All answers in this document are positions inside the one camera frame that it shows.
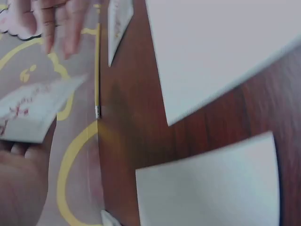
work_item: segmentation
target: yellow outline drawing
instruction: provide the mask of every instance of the yellow outline drawing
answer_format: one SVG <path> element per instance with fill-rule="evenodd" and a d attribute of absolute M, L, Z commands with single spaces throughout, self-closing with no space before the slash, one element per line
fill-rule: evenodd
<path fill-rule="evenodd" d="M 57 179 L 57 192 L 56 192 L 56 201 L 57 206 L 63 216 L 63 218 L 68 222 L 71 226 L 102 226 L 98 225 L 87 225 L 75 218 L 75 216 L 71 213 L 68 203 L 66 201 L 66 180 L 70 171 L 70 168 L 79 153 L 82 149 L 83 145 L 92 138 L 95 134 L 97 134 L 97 121 L 91 123 L 88 127 L 86 127 L 68 146 L 65 155 L 62 160 L 61 168 L 58 174 Z"/>
<path fill-rule="evenodd" d="M 22 43 L 21 45 L 15 47 L 14 49 L 12 49 L 11 51 L 9 51 L 2 59 L 0 59 L 0 71 L 2 70 L 2 68 L 4 67 L 4 65 L 19 51 L 32 46 L 34 44 L 43 44 L 43 39 L 42 38 L 36 38 L 36 39 L 32 39 L 30 41 L 26 41 L 24 43 Z M 50 53 L 48 55 L 48 57 L 50 58 L 50 60 L 52 61 L 53 67 L 54 67 L 54 71 L 58 72 L 62 79 L 69 79 L 70 76 L 68 75 L 68 72 L 66 70 L 66 68 L 61 65 L 58 62 L 58 58 L 57 55 L 55 53 Z M 73 103 L 73 94 L 68 98 L 67 100 L 67 104 L 66 107 L 57 114 L 57 120 L 58 121 L 63 121 L 66 118 L 68 118 L 71 108 L 72 108 L 72 103 Z"/>
<path fill-rule="evenodd" d="M 30 74 L 28 73 L 28 71 L 33 72 L 35 71 L 37 68 L 36 65 L 32 65 L 29 69 L 24 69 L 23 71 L 21 71 L 20 73 L 20 80 L 21 82 L 28 82 L 29 78 L 30 78 Z"/>
<path fill-rule="evenodd" d="M 70 76 L 68 75 L 66 68 L 58 62 L 57 55 L 55 53 L 50 53 L 50 54 L 48 54 L 48 57 L 52 61 L 52 64 L 54 66 L 54 71 L 59 73 L 61 75 L 62 79 L 64 79 L 64 80 L 70 79 Z M 66 107 L 64 108 L 64 110 L 57 113 L 58 121 L 63 121 L 66 118 L 68 118 L 68 116 L 71 112 L 71 109 L 72 109 L 73 97 L 74 97 L 74 93 L 72 93 L 71 96 L 68 98 Z"/>
<path fill-rule="evenodd" d="M 4 10 L 4 9 L 6 9 L 7 8 L 7 5 L 5 5 L 5 4 L 0 4 L 0 10 Z"/>
<path fill-rule="evenodd" d="M 99 41 L 100 41 L 100 24 L 97 24 L 97 28 L 95 30 L 84 28 L 82 30 L 82 34 L 91 34 L 95 35 L 95 104 L 98 104 L 98 82 L 99 82 Z M 71 225 L 71 226 L 102 226 L 101 224 L 98 225 L 87 225 L 83 222 L 80 222 L 76 219 L 76 217 L 71 213 L 68 203 L 66 201 L 66 180 L 70 171 L 70 168 L 83 147 L 83 145 L 95 134 L 98 133 L 98 129 L 102 131 L 102 134 L 104 137 L 106 137 L 105 134 L 107 134 L 105 128 L 102 126 L 102 124 L 97 121 L 94 121 L 92 124 L 90 124 L 87 128 L 85 128 L 68 146 L 65 155 L 62 159 L 61 168 L 58 174 L 57 179 L 57 191 L 56 191 L 56 201 L 57 206 L 60 210 L 60 213 L 62 217 Z"/>

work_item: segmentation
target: wooden table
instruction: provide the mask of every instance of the wooden table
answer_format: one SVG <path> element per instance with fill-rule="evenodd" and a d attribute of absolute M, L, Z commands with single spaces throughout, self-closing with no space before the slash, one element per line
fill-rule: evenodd
<path fill-rule="evenodd" d="M 301 47 L 168 127 L 145 2 L 134 0 L 134 17 L 111 68 L 108 0 L 104 2 L 101 104 L 106 133 L 100 134 L 99 150 L 106 209 L 123 225 L 138 226 L 135 169 L 207 152 L 272 130 L 280 175 L 280 221 L 284 226 L 300 225 Z"/>

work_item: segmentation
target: finger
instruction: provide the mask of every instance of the finger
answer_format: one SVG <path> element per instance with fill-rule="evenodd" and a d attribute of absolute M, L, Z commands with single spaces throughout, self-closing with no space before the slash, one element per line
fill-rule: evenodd
<path fill-rule="evenodd" d="M 55 2 L 40 0 L 41 17 L 43 23 L 44 51 L 48 54 L 55 40 Z"/>
<path fill-rule="evenodd" d="M 32 161 L 41 173 L 48 175 L 50 150 L 53 140 L 53 135 L 56 127 L 56 119 L 50 126 L 48 133 L 45 136 L 44 142 L 41 145 L 31 145 L 26 153 L 25 158 Z"/>
<path fill-rule="evenodd" d="M 19 23 L 34 35 L 37 30 L 37 21 L 31 9 L 31 0 L 16 0 L 16 14 Z"/>
<path fill-rule="evenodd" d="M 80 33 L 85 21 L 88 3 L 88 0 L 71 0 L 67 2 L 67 10 L 70 17 L 70 40 L 67 49 L 71 54 L 78 52 Z"/>
<path fill-rule="evenodd" d="M 59 39 L 60 39 L 60 45 L 62 45 L 62 49 L 63 49 L 63 53 L 64 53 L 64 58 L 68 59 L 70 54 L 68 54 L 66 46 L 66 39 L 64 37 L 67 37 L 68 35 L 68 31 L 69 31 L 69 18 L 68 18 L 68 14 L 67 14 L 67 9 L 66 9 L 66 5 L 60 5 L 56 11 L 55 11 L 55 18 L 56 18 L 56 25 L 57 27 L 57 31 L 60 35 Z"/>
<path fill-rule="evenodd" d="M 11 148 L 11 153 L 12 154 L 17 154 L 17 155 L 25 155 L 26 150 L 28 149 L 29 144 L 27 143 L 15 143 L 13 147 Z"/>
<path fill-rule="evenodd" d="M 5 141 L 5 140 L 0 141 L 0 150 L 5 150 L 5 151 L 10 152 L 13 145 L 14 145 L 14 142 Z"/>
<path fill-rule="evenodd" d="M 43 22 L 43 39 L 44 51 L 49 54 L 55 41 L 55 8 L 43 8 L 42 22 Z"/>

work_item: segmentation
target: white card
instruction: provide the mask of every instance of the white card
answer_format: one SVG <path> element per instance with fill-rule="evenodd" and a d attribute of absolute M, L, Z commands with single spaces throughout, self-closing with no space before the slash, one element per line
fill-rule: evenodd
<path fill-rule="evenodd" d="M 23 86 L 0 100 L 0 139 L 42 143 L 68 97 L 87 76 Z"/>
<path fill-rule="evenodd" d="M 103 226 L 121 226 L 121 224 L 107 211 L 101 211 Z"/>
<path fill-rule="evenodd" d="M 141 226 L 278 226 L 274 138 L 136 171 Z"/>
<path fill-rule="evenodd" d="M 297 0 L 146 3 L 168 125 L 255 75 L 301 39 Z"/>
<path fill-rule="evenodd" d="M 111 66 L 121 38 L 134 15 L 132 0 L 110 0 L 108 7 L 108 62 Z"/>

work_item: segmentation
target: red handwriting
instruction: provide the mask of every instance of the red handwriting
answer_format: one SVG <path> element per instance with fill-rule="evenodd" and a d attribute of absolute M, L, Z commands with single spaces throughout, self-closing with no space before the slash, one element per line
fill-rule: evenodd
<path fill-rule="evenodd" d="M 22 108 L 24 104 L 32 103 L 35 97 L 38 94 L 48 93 L 50 91 L 49 85 L 44 85 L 42 87 L 37 87 L 32 93 L 30 97 L 23 97 L 20 101 L 17 102 L 15 107 L 9 108 L 9 113 L 0 117 L 0 137 L 5 134 L 5 130 L 7 128 L 8 122 L 11 120 L 17 119 L 20 115 L 27 116 L 29 114 L 29 107 Z"/>

